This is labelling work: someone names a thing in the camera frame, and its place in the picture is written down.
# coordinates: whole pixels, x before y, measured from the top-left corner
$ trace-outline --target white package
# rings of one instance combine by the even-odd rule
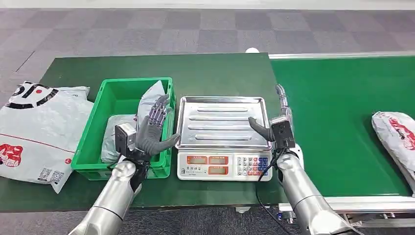
[[[0,176],[50,184],[59,193],[93,106],[88,92],[21,84],[0,109]]]
[[[415,197],[415,120],[404,113],[377,112],[372,116],[372,126]]]
[[[119,156],[119,153],[115,150],[114,126],[128,122],[131,126],[136,127],[137,121],[139,126],[145,116],[150,113],[151,107],[153,107],[162,95],[165,95],[163,84],[161,81],[158,81],[141,97],[141,100],[138,103],[137,115],[115,115],[108,119],[101,148],[101,161],[103,163],[113,163]]]

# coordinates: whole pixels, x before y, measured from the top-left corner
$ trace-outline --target green plastic crate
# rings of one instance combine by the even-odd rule
[[[95,104],[73,156],[72,169],[89,180],[109,179],[111,170],[108,166],[111,164],[101,162],[101,146],[108,118],[113,115],[137,113],[141,96],[159,80],[163,84],[164,91],[170,95],[170,107],[172,108],[164,122],[161,140],[166,140],[173,134],[176,97],[171,78],[104,80],[99,88]],[[148,178],[168,177],[171,166],[171,149],[167,149],[157,156],[152,156],[150,162]]]

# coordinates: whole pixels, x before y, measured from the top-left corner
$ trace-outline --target keypad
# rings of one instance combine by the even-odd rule
[[[238,175],[256,175],[260,176],[262,171],[268,166],[268,158],[237,158],[237,174]]]

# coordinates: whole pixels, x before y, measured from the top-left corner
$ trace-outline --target black wire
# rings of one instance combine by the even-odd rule
[[[271,214],[271,212],[264,206],[264,204],[262,203],[261,199],[258,196],[258,184],[261,181],[262,177],[264,176],[264,174],[271,168],[274,166],[274,164],[276,163],[276,161],[278,160],[278,158],[281,157],[281,155],[285,152],[285,149],[282,149],[278,154],[273,154],[273,158],[271,159],[271,163],[269,166],[267,166],[267,168],[265,168],[262,171],[262,174],[259,176],[258,181],[255,184],[255,195],[256,195],[256,199],[258,200],[259,204],[261,205],[261,207],[272,217],[272,219],[275,220],[275,222],[288,234],[290,235],[291,233],[280,223],[280,221],[278,221],[277,218],[275,218],[275,216],[273,214]]]

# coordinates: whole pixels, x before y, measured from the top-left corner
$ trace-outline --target barcode label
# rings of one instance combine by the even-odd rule
[[[53,172],[52,178],[50,180],[55,182],[55,184],[57,185],[59,183],[59,181],[61,181],[63,176],[64,176],[63,172],[60,172],[60,171],[56,170],[56,171]]]
[[[42,172],[40,172],[38,180],[47,181],[47,178],[49,177],[51,172],[52,172],[52,169],[43,168]]]

